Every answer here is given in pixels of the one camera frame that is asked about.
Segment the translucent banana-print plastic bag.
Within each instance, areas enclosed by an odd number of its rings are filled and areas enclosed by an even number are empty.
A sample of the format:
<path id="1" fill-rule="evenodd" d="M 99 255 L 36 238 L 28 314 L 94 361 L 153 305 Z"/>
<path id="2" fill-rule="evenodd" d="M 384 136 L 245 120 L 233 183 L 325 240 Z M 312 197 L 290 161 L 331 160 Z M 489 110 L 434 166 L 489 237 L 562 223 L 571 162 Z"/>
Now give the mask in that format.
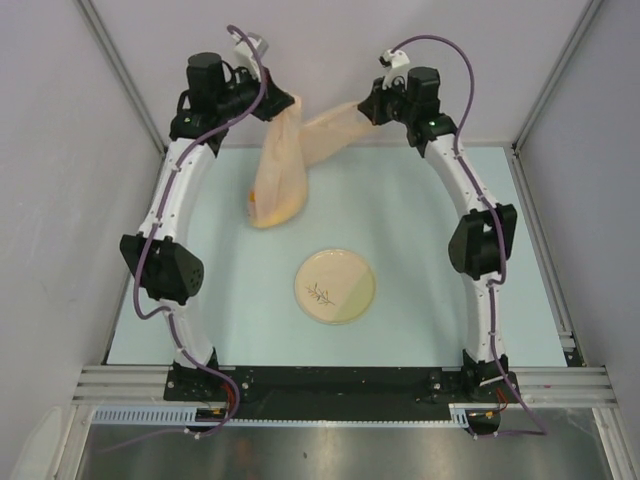
<path id="1" fill-rule="evenodd" d="M 376 130 L 356 102 L 304 121 L 302 99 L 297 95 L 293 99 L 267 128 L 247 200 L 254 228 L 275 227 L 296 216 L 308 197 L 307 170 Z"/>

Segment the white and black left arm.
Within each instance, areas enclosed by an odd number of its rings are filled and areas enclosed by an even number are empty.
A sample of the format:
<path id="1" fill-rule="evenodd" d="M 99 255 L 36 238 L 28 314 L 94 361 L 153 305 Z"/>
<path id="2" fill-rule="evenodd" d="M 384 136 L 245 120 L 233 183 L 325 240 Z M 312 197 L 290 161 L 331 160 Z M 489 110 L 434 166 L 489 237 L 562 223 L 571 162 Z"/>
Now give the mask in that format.
<path id="1" fill-rule="evenodd" d="M 186 77 L 151 206 L 138 231 L 122 236 L 119 249 L 133 276 L 135 314 L 141 320 L 162 316 L 175 349 L 164 400 L 233 402 L 238 388 L 220 372 L 196 311 L 205 267 L 187 247 L 191 215 L 229 129 L 249 115 L 270 122 L 294 99 L 274 84 L 258 54 L 240 54 L 237 67 L 217 53 L 194 54 Z"/>

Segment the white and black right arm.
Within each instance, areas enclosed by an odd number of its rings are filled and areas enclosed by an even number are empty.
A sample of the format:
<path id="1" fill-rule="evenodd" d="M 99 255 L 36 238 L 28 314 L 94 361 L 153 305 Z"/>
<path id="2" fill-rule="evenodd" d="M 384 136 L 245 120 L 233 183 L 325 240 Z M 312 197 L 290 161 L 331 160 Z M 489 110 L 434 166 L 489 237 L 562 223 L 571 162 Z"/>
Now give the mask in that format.
<path id="1" fill-rule="evenodd" d="M 459 221 L 447 252 L 463 280 L 468 315 L 459 388 L 473 401 L 491 401 L 509 387 L 498 293 L 513 249 L 517 211 L 497 202 L 478 178 L 458 126 L 440 108 L 439 87 L 434 68 L 414 67 L 403 75 L 389 69 L 358 109 L 376 126 L 403 125 L 408 144 L 436 171 L 454 203 Z"/>

